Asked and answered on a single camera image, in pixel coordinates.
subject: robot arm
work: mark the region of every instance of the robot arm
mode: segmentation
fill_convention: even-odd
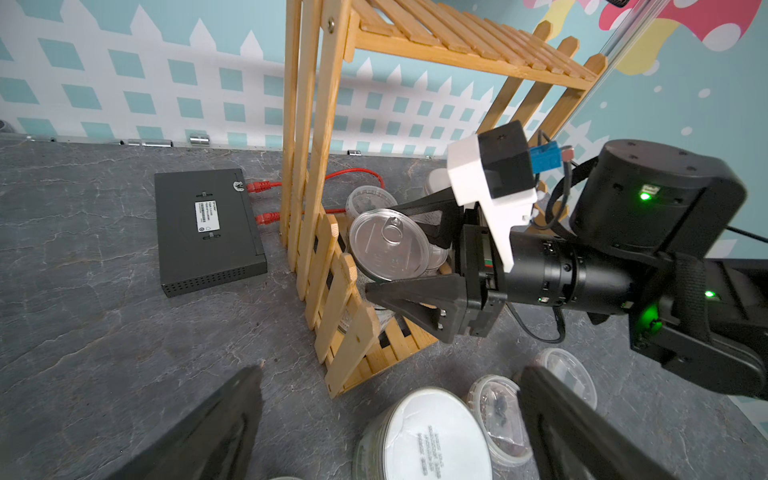
[[[528,223],[535,201],[519,123],[448,154],[452,189],[395,209],[423,213],[432,198],[455,198],[439,227],[453,239],[455,273],[369,283],[368,300],[446,343],[487,336],[508,301],[584,311],[594,324],[627,314],[632,350],[713,391],[768,399],[768,261],[704,259],[746,198],[722,160],[608,142],[574,170],[573,184],[588,182],[573,233],[558,225],[557,238],[510,231]],[[561,182],[548,218],[562,191]],[[456,208],[467,204],[475,208]]]

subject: clear plastic container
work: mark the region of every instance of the clear plastic container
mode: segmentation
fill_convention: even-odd
[[[543,349],[534,363],[552,372],[593,410],[598,407],[598,391],[592,377],[572,353],[556,348]]]
[[[355,220],[360,214],[390,208],[397,205],[397,200],[386,190],[373,185],[363,185],[352,190],[346,199],[346,216],[349,220]]]
[[[467,405],[483,428],[491,460],[502,469],[523,465],[533,455],[518,404],[519,391],[510,379],[487,375],[467,394]]]
[[[372,282],[373,280],[368,278],[363,272],[360,270],[357,271],[357,290],[360,293],[360,298],[362,298],[364,301],[366,301],[366,283]],[[395,318],[395,313],[379,305],[373,305],[373,309],[376,311],[376,316],[379,317],[379,328],[383,332],[384,329],[389,325],[390,320]],[[341,322],[339,322],[339,331],[341,333],[346,333],[346,331],[349,329],[349,322],[351,321],[352,317],[350,316],[349,311],[344,309]]]
[[[376,282],[416,278],[429,265],[429,241],[416,222],[382,208],[360,214],[349,227],[358,270]]]
[[[451,179],[448,177],[447,168],[436,168],[429,172],[427,176],[427,183],[424,185],[424,190],[427,195],[445,190],[451,186]]]
[[[485,437],[464,402],[427,387],[376,417],[362,434],[353,480],[491,480]]]
[[[424,275],[437,275],[437,271],[448,259],[448,251],[437,245],[429,244],[429,263]]]

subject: product label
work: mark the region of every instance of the product label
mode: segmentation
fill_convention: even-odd
[[[215,200],[195,202],[194,211],[197,215],[198,232],[219,230],[219,212],[216,210]]]
[[[429,478],[442,478],[445,463],[440,449],[440,435],[428,425],[427,432],[419,433],[419,459],[422,463],[422,474]]]

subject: white picket fence pattern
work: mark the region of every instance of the white picket fence pattern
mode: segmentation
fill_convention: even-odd
[[[201,20],[191,36],[190,45],[163,41],[161,32],[141,6],[131,23],[132,35],[103,31],[95,18],[79,2],[64,0],[61,7],[63,22],[52,22],[27,17],[17,2],[0,2],[0,28],[5,47],[14,61],[0,61],[0,76],[26,80],[39,104],[13,103],[0,100],[0,118],[9,121],[17,131],[23,131],[17,118],[48,119],[59,135],[84,137],[81,122],[109,124],[116,138],[138,136],[137,125],[162,128],[164,137],[185,141],[186,130],[205,130],[212,144],[228,143],[227,132],[247,134],[249,146],[266,145],[265,135],[282,135],[278,125],[265,123],[264,108],[282,108],[281,97],[264,94],[264,75],[283,76],[283,64],[266,61],[256,37],[251,32],[240,47],[240,55],[216,50],[216,42]],[[72,43],[80,56],[84,71],[52,67],[38,43],[39,38]],[[108,50],[133,52],[139,55],[145,78],[117,75]],[[188,61],[195,65],[197,85],[173,83],[168,59]],[[243,91],[223,90],[219,67],[243,72]],[[94,89],[101,110],[73,108],[62,84],[84,85]],[[344,131],[335,131],[333,140],[337,150],[355,149],[359,141],[369,142],[369,152],[380,152],[383,144],[394,144],[392,152],[402,154],[412,145],[414,155],[421,155],[433,147],[436,155],[445,153],[455,129],[463,130],[466,137],[479,126],[482,115],[494,98],[494,91],[486,91],[479,100],[472,98],[473,84],[459,96],[451,95],[451,78],[438,91],[428,91],[427,73],[415,83],[405,87],[400,68],[396,68],[386,83],[372,79],[370,58],[355,77],[342,77],[342,87],[352,88],[350,105],[338,105],[337,115],[348,118]],[[151,94],[156,114],[136,114],[129,111],[124,91]],[[366,108],[369,92],[383,95],[378,110]],[[180,116],[177,97],[200,99],[204,118]],[[392,111],[397,97],[409,99],[404,113]],[[431,101],[428,116],[417,115],[422,101]],[[246,123],[224,119],[223,103],[244,104]],[[439,117],[444,105],[454,105],[449,119]],[[474,110],[468,121],[461,121],[466,108]],[[515,113],[517,105],[507,108],[505,114]],[[538,124],[546,111],[534,115],[531,125]],[[360,132],[363,118],[376,120],[372,133]],[[400,123],[397,135],[386,134],[390,121]],[[423,125],[419,137],[410,137],[414,124]],[[435,127],[443,127],[440,139],[430,138]]]

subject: plastic lid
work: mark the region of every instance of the plastic lid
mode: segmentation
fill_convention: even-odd
[[[523,465],[533,455],[518,405],[519,391],[510,379],[486,375],[467,395],[469,409],[485,430],[491,460],[500,467]]]
[[[397,200],[388,191],[373,185],[363,185],[352,190],[347,197],[346,215],[354,220],[364,212],[395,205]]]
[[[387,480],[491,480],[483,432],[467,406],[443,389],[408,394],[395,407],[384,438]]]
[[[427,184],[424,186],[424,189],[426,190],[427,195],[431,195],[440,190],[445,190],[450,186],[451,180],[448,178],[448,169],[437,168],[429,172],[429,176],[427,176]]]
[[[349,228],[349,251],[374,281],[414,278],[429,263],[429,242],[416,222],[382,208],[360,214]]]
[[[593,410],[598,407],[598,391],[592,377],[572,353],[563,349],[544,349],[536,356],[535,362],[552,372]]]
[[[435,270],[440,268],[442,264],[448,259],[448,251],[444,248],[440,248],[437,245],[429,244],[429,264],[427,270]]]

